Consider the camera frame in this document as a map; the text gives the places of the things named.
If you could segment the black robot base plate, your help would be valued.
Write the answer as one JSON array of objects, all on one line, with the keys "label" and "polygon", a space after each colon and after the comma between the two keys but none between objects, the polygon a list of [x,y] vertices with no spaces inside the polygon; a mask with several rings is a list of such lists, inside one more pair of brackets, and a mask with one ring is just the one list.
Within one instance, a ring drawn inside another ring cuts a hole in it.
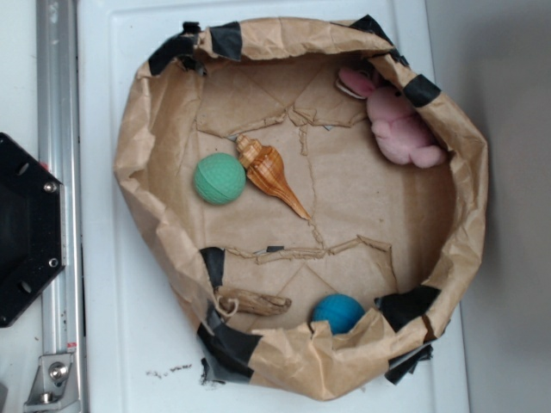
[{"label": "black robot base plate", "polygon": [[1,134],[1,326],[10,327],[65,267],[63,184]]}]

